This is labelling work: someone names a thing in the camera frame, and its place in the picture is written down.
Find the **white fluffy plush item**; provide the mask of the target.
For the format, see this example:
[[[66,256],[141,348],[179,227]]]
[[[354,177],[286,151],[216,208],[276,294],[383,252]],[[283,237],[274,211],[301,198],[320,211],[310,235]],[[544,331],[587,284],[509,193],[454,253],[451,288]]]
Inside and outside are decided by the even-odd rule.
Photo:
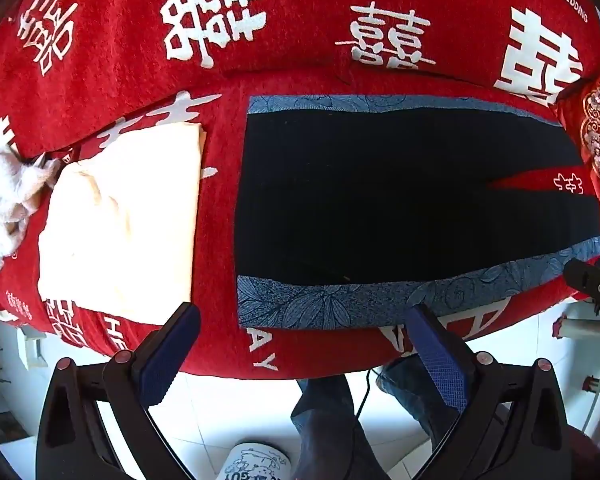
[[[10,146],[0,146],[0,271],[21,245],[44,188],[55,185],[60,167],[59,159],[45,154],[28,164]]]

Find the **black pants blue patterned trim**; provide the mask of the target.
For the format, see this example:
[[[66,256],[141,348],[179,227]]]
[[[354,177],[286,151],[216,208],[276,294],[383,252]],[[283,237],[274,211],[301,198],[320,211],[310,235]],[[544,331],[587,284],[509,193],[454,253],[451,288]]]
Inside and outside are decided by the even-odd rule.
[[[463,312],[600,256],[600,203],[562,127],[442,96],[255,96],[235,217],[245,327]]]

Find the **red wedding sofa cover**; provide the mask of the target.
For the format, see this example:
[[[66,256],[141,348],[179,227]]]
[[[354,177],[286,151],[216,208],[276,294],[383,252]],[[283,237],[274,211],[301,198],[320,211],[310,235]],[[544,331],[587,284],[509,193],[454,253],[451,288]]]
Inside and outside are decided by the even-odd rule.
[[[0,146],[25,159],[59,159],[60,176],[122,134],[201,125],[187,300],[200,311],[201,332],[183,370],[320,377],[387,363],[411,345],[403,321],[343,330],[239,323],[235,217],[250,100],[474,98],[564,129],[552,105],[598,74],[600,19],[591,0],[15,0],[0,21]],[[585,188],[595,194],[584,168]],[[132,350],[161,325],[38,294],[38,238],[55,185],[44,188],[26,236],[0,271],[0,321],[106,356]],[[436,314],[473,337],[569,293],[560,274],[493,304]]]

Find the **folded cream white cloth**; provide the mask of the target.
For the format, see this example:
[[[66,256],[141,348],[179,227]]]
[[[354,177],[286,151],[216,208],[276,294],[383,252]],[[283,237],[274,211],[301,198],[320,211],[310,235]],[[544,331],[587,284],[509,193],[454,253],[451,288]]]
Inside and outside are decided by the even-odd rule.
[[[38,294],[162,325],[192,296],[206,134],[174,122],[122,134],[57,180],[38,238]]]

